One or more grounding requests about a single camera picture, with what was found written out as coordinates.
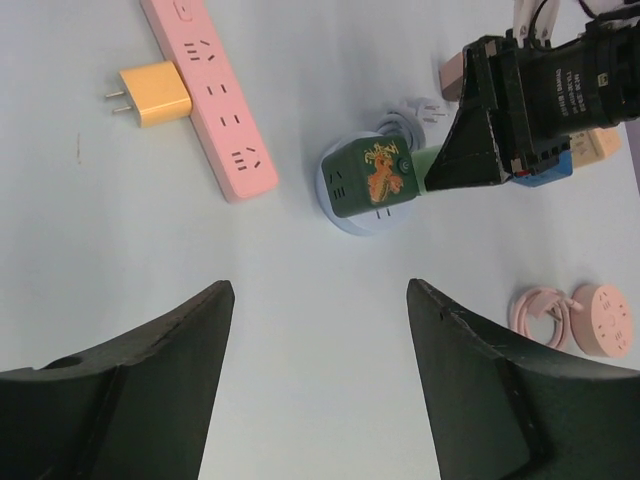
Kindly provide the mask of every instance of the blue object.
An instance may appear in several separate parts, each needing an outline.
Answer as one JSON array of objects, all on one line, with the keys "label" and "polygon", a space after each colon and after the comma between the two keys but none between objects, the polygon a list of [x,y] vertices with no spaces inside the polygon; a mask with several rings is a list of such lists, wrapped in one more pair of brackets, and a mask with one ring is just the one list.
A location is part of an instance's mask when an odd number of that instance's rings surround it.
[{"label": "blue object", "polygon": [[516,177],[514,182],[524,185],[525,187],[539,187],[546,185],[547,183],[562,180],[573,175],[573,160],[571,158],[571,152],[563,152],[560,154],[560,163],[553,168],[550,168],[546,172],[539,175],[527,175],[525,177]]}]

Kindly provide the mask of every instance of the coiled pink cable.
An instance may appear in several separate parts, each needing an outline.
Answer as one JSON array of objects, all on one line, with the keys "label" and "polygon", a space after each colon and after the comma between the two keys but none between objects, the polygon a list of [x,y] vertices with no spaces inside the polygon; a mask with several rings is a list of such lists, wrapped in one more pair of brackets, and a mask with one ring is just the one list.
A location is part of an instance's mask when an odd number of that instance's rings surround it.
[{"label": "coiled pink cable", "polygon": [[581,312],[583,307],[563,291],[547,287],[532,288],[513,305],[511,329],[530,340],[535,340],[529,330],[527,317],[531,315],[539,319],[544,315],[550,315],[555,320],[555,328],[547,346],[564,350],[571,329],[571,310]]}]

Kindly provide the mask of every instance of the camera lens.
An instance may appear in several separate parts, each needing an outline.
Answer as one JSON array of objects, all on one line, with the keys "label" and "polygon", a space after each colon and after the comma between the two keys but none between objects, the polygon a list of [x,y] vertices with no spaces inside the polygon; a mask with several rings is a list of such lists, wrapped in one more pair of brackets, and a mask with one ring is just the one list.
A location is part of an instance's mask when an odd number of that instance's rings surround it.
[{"label": "camera lens", "polygon": [[640,30],[597,30],[521,68],[534,136],[608,128],[640,114]]}]

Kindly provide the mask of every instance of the white cable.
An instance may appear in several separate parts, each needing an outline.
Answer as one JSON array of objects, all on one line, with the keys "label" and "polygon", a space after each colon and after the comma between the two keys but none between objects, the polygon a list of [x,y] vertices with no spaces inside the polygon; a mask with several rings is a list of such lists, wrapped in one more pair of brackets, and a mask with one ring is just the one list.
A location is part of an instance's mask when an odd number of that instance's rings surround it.
[{"label": "white cable", "polygon": [[427,146],[426,130],[438,123],[434,116],[446,116],[435,113],[440,107],[428,98],[406,100],[391,107],[378,123],[376,131],[381,135],[400,135],[404,137],[411,152]]}]

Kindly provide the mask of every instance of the pink power strip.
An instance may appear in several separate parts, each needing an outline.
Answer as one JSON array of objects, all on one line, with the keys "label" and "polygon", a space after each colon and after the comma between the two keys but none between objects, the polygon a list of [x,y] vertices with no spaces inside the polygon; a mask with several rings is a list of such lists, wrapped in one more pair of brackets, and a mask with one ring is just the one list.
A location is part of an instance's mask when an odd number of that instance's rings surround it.
[{"label": "pink power strip", "polygon": [[267,192],[278,173],[204,0],[141,0],[162,53],[182,75],[191,120],[229,202]]}]

